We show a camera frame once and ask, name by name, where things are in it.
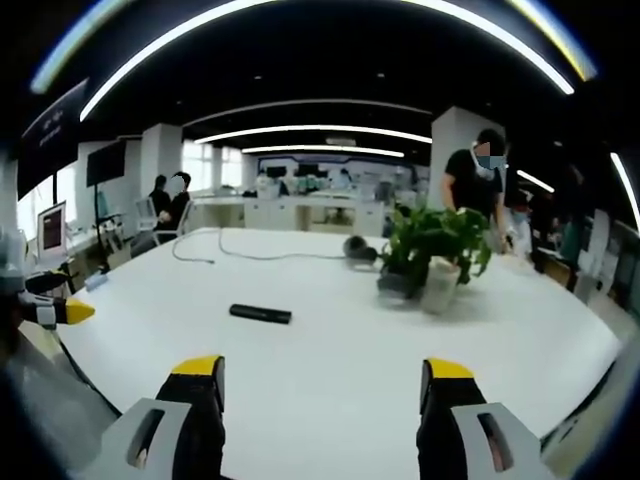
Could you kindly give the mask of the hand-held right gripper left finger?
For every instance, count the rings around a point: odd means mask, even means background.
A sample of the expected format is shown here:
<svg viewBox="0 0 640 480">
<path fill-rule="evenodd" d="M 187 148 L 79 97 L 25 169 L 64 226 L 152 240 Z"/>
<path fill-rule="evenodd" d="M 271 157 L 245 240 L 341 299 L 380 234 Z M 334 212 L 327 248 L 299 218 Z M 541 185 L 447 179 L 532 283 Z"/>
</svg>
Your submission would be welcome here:
<svg viewBox="0 0 640 480">
<path fill-rule="evenodd" d="M 225 359 L 186 360 L 174 367 L 156 397 L 143 398 L 105 432 L 99 479 L 219 479 Z"/>
</svg>

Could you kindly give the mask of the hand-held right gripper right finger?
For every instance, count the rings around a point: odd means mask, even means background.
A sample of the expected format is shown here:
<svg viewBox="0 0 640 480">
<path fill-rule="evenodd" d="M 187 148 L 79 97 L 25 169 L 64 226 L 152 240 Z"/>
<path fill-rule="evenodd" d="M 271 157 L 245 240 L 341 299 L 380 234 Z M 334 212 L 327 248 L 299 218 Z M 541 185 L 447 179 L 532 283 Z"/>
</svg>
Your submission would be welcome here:
<svg viewBox="0 0 640 480">
<path fill-rule="evenodd" d="M 461 364 L 423 362 L 416 434 L 422 479 L 552 479 L 539 439 L 501 403 L 489 403 Z"/>
</svg>

